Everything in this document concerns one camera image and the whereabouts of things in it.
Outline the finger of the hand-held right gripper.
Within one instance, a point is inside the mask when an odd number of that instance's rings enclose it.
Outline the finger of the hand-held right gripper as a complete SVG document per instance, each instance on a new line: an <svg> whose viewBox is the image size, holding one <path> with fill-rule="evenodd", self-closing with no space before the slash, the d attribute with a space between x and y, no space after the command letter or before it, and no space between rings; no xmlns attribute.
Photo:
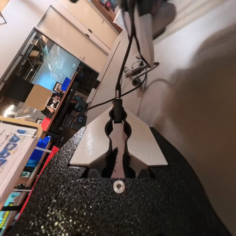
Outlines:
<svg viewBox="0 0 236 236"><path fill-rule="evenodd" d="M131 36L131 28L132 28L132 22L131 22L131 12L125 11L123 8L121 8L121 17L122 17L122 30L124 30L128 37Z"/></svg>
<svg viewBox="0 0 236 236"><path fill-rule="evenodd" d="M134 27L136 38L140 47L140 55L146 63L154 66L154 46L152 39L152 15L140 15L139 6L136 3L134 7Z"/></svg>

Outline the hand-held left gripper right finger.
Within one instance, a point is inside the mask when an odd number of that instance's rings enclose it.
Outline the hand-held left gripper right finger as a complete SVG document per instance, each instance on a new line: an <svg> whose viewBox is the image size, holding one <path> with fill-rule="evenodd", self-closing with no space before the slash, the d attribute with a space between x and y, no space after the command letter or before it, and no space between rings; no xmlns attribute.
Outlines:
<svg viewBox="0 0 236 236"><path fill-rule="evenodd" d="M141 170L168 166L149 126L128 109L124 108L124 111L127 114L125 121L131 127L131 135L127 140L129 167L135 173L140 173Z"/></svg>

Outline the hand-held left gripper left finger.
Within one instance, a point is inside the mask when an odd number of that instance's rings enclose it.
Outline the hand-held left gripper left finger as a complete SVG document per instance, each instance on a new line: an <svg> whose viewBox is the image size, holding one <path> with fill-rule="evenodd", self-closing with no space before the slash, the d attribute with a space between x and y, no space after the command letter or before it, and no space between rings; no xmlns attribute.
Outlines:
<svg viewBox="0 0 236 236"><path fill-rule="evenodd" d="M106 158L112 152L110 134L113 131L113 114L113 107L110 107L86 126L70 166L102 172L107 165Z"/></svg>

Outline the black usb hub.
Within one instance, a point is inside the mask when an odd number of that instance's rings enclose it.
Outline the black usb hub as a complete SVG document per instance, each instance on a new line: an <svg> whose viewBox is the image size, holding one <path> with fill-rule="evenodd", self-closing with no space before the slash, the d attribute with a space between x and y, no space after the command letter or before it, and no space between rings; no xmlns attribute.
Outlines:
<svg viewBox="0 0 236 236"><path fill-rule="evenodd" d="M115 124L122 123L122 111L123 111L122 99L115 98L114 99L114 123Z"/></svg>

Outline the power station with orange trim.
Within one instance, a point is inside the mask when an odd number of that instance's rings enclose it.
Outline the power station with orange trim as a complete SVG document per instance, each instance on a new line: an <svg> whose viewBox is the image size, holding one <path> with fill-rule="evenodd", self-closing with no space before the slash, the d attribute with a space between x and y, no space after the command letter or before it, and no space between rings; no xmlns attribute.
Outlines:
<svg viewBox="0 0 236 236"><path fill-rule="evenodd" d="M82 127L86 126L86 121L87 121L87 116L85 114L82 114L80 117L77 117L75 119L75 121L72 123L72 125L69 125L69 123L71 122L71 120L74 117L70 114L67 114L65 116L65 119L63 120L63 127L68 127L71 128L73 130L80 130Z"/></svg>

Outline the red plastic bin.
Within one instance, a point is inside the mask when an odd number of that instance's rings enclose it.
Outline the red plastic bin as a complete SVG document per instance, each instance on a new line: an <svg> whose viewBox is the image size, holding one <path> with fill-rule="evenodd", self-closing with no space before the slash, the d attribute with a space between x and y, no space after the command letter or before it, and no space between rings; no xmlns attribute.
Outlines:
<svg viewBox="0 0 236 236"><path fill-rule="evenodd" d="M40 173L39 173L39 175L38 175L38 177L37 177L37 179L36 179L36 181L35 181L35 183L34 183L32 189L31 189L31 191L30 191L30 193L29 193L29 195L28 195L28 197L27 197L25 203L23 204L23 206L22 206L22 208L21 208L21 210L20 210L20 212L19 212L19 214L18 214L18 216L17 216L17 218L16 218L16 222L19 220L21 214L23 213L23 211L24 211L24 209L25 209L25 207L26 207L26 205L27 205L27 203L28 203L28 201L29 201L29 199L30 199L30 197L31 197L31 194L32 194L32 192L33 192L33 190L34 190L34 187L35 187L35 185L36 185L36 183L37 183L37 181L38 181L40 175L42 174L44 168L46 167L46 165L49 163L49 161L53 158L53 156L54 156L58 151L59 151L59 148L57 148L56 146L53 146L53 148L52 148L52 150L51 150L51 152L50 152L48 158L46 159L46 161L45 161L45 163L44 163L44 165L43 165L43 167L42 167L42 169L41 169L41 171L40 171Z"/></svg>

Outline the power station with blue trim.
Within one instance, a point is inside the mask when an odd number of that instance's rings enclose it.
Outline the power station with blue trim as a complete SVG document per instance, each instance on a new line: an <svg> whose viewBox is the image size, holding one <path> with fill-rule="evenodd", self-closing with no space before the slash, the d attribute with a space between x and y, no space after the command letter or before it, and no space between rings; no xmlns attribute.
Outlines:
<svg viewBox="0 0 236 236"><path fill-rule="evenodd" d="M81 112L81 111L84 111L85 109L87 109L88 103L86 101L84 101L84 99L81 96L75 95L74 100L76 101L75 111Z"/></svg>

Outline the small red bin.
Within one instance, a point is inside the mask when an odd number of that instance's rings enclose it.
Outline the small red bin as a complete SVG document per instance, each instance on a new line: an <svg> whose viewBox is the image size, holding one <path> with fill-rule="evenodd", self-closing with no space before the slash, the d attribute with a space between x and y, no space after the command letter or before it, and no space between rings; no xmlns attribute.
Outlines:
<svg viewBox="0 0 236 236"><path fill-rule="evenodd" d="M40 126L42 127L43 131L47 131L47 128L49 127L51 119L46 117L43 119L43 121L41 122Z"/></svg>

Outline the cream door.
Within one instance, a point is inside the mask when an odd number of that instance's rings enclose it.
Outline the cream door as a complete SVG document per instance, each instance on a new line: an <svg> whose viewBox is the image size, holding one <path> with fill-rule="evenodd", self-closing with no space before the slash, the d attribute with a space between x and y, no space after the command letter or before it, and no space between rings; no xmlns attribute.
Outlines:
<svg viewBox="0 0 236 236"><path fill-rule="evenodd" d="M53 9L50 9L46 14L38 29L76 57L82 58L87 54L105 54L108 56L110 53L109 49L93 42Z"/></svg>
<svg viewBox="0 0 236 236"><path fill-rule="evenodd" d="M82 2L82 4L76 4L75 7L72 7L71 4L61 5L60 2L55 1L50 4L42 20L50 9L56 11L61 17L70 22L70 24L89 37L93 42L104 46L106 49L112 49L118 37L117 31L104 16L101 16L101 14L87 2Z"/></svg>

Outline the blue plastic bin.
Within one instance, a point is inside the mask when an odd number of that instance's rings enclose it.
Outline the blue plastic bin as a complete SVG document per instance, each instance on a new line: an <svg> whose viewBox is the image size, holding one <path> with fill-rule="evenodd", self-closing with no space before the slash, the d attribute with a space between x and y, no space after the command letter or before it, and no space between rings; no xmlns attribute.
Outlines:
<svg viewBox="0 0 236 236"><path fill-rule="evenodd" d="M50 139L51 139L51 136L46 136L44 139L40 138L37 143L37 147L46 149ZM34 149L26 165L30 167L36 167L37 164L40 162L43 154L44 152L42 150Z"/></svg>
<svg viewBox="0 0 236 236"><path fill-rule="evenodd" d="M66 91L69 84L71 82L71 79L69 79L68 77L65 78L65 80L63 81L62 85L61 85L61 90L62 91Z"/></svg>

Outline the wooden table with black legs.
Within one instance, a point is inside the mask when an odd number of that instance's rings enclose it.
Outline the wooden table with black legs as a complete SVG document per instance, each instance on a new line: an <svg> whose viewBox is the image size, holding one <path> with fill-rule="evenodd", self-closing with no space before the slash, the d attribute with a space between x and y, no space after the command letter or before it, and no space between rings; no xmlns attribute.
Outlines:
<svg viewBox="0 0 236 236"><path fill-rule="evenodd" d="M74 80L75 80L75 77L76 77L77 73L78 73L78 72L76 71L75 74L73 75L73 77L72 77L72 79L71 79L71 82L70 82L70 84L69 84L67 90L65 91L65 93L64 93L64 95L63 95L63 97L62 97L60 103L59 103L58 106L57 106L57 109L56 109L55 113L53 114L53 116L52 116L52 118L51 118L51 121L50 121L49 127L47 128L47 131L43 131L43 133L46 133L46 132L49 131L50 127L52 126L52 124L53 124L53 122L54 122L54 120L55 120L55 118L56 118L56 116L57 116L57 113L60 111L61 106L64 104L64 101L66 102L67 99L69 98L69 95L70 95L70 93L71 93L71 86L72 86L73 83L74 83Z"/></svg>

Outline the instruction sheet board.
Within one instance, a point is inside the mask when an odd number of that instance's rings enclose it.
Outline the instruction sheet board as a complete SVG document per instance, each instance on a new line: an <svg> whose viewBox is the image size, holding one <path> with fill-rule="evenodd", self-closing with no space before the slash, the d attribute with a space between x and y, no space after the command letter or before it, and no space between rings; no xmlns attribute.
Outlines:
<svg viewBox="0 0 236 236"><path fill-rule="evenodd" d="M4 202L43 133L42 127L24 119L0 117L0 202Z"/></svg>

